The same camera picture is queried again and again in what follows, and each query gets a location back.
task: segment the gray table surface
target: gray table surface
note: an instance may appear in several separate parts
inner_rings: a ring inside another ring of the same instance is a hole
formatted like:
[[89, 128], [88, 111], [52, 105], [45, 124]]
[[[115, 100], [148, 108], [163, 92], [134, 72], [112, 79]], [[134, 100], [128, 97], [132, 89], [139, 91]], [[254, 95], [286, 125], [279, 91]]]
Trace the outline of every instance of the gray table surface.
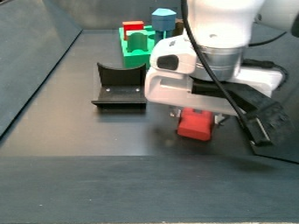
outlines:
[[252, 156], [236, 120], [202, 143], [166, 105], [102, 114], [96, 63], [118, 31], [84, 31], [0, 143], [0, 223], [299, 221], [299, 167]]

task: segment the red cube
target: red cube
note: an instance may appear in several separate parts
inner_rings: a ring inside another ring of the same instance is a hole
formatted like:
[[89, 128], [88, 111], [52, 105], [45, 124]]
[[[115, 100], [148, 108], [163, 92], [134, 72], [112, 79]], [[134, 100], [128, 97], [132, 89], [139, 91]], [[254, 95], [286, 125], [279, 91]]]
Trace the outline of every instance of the red cube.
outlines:
[[211, 140], [212, 124], [214, 115], [210, 111], [203, 110], [198, 113], [192, 108], [184, 108], [182, 111], [178, 134], [202, 141], [208, 141]]
[[124, 40], [127, 40], [127, 31], [140, 31], [146, 28], [143, 21], [128, 21], [123, 22], [124, 27]]

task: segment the black cable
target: black cable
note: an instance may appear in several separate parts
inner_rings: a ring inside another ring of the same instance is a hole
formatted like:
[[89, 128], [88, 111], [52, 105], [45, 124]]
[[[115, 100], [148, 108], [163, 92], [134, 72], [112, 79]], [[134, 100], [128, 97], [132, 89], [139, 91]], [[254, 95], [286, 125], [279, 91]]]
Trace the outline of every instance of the black cable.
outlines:
[[247, 46], [262, 46], [262, 45], [266, 45], [266, 44], [274, 42], [275, 40], [280, 39], [284, 35], [286, 35], [286, 32], [283, 32], [280, 35], [278, 35], [275, 38], [271, 38], [270, 40], [248, 44]]
[[188, 23], [188, 18], [187, 18], [187, 0], [182, 0], [182, 20], [183, 20], [183, 24], [184, 24], [184, 29], [187, 31], [187, 34], [188, 34], [188, 37], [190, 37], [190, 40], [191, 40], [191, 45], [192, 45], [194, 51], [196, 52], [196, 55], [198, 55], [198, 57], [200, 59], [200, 63], [203, 65], [203, 67], [204, 67], [204, 69], [206, 69], [211, 79], [214, 80], [214, 82], [215, 82], [220, 92], [224, 94], [231, 107], [235, 109], [240, 122], [244, 124], [247, 122], [247, 118], [246, 118], [244, 114], [240, 111], [239, 105], [236, 104], [236, 102], [234, 101], [232, 97], [230, 96], [228, 91], [226, 90], [226, 88], [220, 84], [220, 81], [219, 81], [216, 75], [214, 74], [214, 72], [211, 70], [211, 67], [210, 67], [210, 65], [207, 63], [207, 60], [204, 59], [204, 55], [202, 53], [202, 50], [200, 50], [200, 48], [199, 48], [199, 46], [196, 44], [195, 38], [192, 36], [192, 30], [191, 30], [190, 23]]

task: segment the white casing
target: white casing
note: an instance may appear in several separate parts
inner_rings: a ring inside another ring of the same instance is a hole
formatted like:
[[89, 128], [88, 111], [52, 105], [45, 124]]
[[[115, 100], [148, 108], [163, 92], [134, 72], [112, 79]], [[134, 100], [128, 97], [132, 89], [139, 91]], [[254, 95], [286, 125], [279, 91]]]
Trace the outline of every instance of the white casing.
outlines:
[[188, 21], [198, 45], [246, 46], [263, 3], [264, 0], [188, 0]]
[[176, 55], [179, 58], [176, 73], [191, 74], [196, 65], [196, 54], [192, 50], [192, 44], [183, 36], [167, 38], [159, 41], [151, 54], [151, 66], [159, 69], [156, 64], [158, 58], [166, 55]]
[[[270, 97], [282, 79], [283, 75], [275, 70], [242, 67], [238, 76], [230, 82], [248, 84]], [[144, 96], [150, 102], [236, 115], [226, 99], [192, 94], [192, 78], [183, 73], [162, 71], [151, 67], [146, 76]]]

